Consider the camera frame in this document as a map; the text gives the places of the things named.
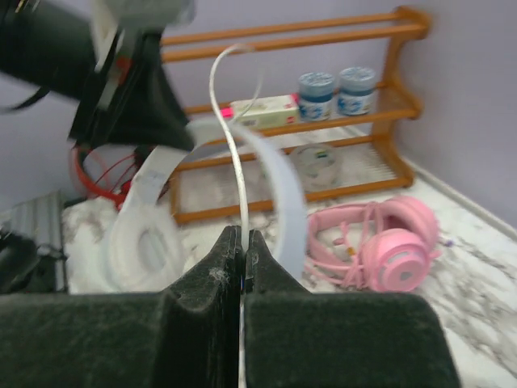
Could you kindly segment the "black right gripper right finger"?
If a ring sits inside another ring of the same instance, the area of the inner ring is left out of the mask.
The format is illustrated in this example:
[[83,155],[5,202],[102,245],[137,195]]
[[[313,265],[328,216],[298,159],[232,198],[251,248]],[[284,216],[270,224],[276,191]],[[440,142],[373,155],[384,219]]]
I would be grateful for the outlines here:
[[249,387],[458,387],[436,312],[412,293],[311,293],[250,233],[244,297]]

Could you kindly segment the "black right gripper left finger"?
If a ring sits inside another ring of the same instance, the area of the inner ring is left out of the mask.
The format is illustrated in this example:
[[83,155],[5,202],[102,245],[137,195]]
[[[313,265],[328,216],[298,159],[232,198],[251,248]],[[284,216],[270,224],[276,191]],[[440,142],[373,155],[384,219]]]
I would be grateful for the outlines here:
[[3,296],[2,386],[237,386],[240,237],[157,293]]

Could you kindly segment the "pink cat-ear headphones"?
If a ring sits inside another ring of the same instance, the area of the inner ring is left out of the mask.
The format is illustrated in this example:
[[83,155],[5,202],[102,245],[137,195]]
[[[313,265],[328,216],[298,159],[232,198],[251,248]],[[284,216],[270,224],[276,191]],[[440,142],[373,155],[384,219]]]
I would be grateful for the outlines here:
[[410,292],[440,256],[438,219],[412,196],[335,205],[308,223],[305,269],[333,285]]

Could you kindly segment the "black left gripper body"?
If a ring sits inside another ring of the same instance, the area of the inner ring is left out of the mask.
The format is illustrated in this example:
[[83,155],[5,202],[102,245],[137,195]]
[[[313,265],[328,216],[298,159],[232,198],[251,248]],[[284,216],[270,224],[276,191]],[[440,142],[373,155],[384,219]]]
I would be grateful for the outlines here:
[[48,93],[82,101],[88,77],[101,83],[100,104],[129,105],[133,87],[116,60],[130,56],[130,40],[116,25],[107,2],[95,1],[92,19],[54,1],[1,3],[1,71],[37,87],[23,101],[33,105]]

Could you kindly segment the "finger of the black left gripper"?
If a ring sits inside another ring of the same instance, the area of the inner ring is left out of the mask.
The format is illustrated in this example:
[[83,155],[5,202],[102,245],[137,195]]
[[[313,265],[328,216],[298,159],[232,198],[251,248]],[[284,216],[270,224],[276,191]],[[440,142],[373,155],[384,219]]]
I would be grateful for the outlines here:
[[160,52],[162,34],[140,34],[130,56],[108,51],[107,64],[87,74],[69,138],[106,144],[194,149],[189,119],[174,95]]

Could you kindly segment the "white headphones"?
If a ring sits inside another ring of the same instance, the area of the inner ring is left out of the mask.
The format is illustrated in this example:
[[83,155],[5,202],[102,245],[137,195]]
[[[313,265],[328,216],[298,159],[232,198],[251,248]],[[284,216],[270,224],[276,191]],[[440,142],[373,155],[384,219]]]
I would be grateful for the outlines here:
[[296,281],[304,261],[308,229],[305,194],[291,161],[264,136],[265,129],[250,129],[232,119],[225,119],[217,103],[210,117],[193,120],[187,132],[195,138],[192,153],[157,147],[132,180],[129,194],[114,221],[106,242],[106,265],[110,282],[119,293],[157,293],[171,286],[185,273],[182,244],[177,230],[179,221],[225,217],[222,194],[208,186],[204,178],[195,178],[179,196],[179,202],[196,201],[198,213],[171,216],[158,207],[158,197],[169,174],[182,162],[213,162],[221,151],[216,143],[225,137],[236,179],[236,198],[240,213],[242,266],[239,270],[239,349],[238,367],[244,364],[244,297],[246,293],[246,254],[250,246],[250,213],[258,206],[249,201],[242,171],[239,143],[251,148],[263,166],[271,187],[277,213],[278,236],[272,257]]

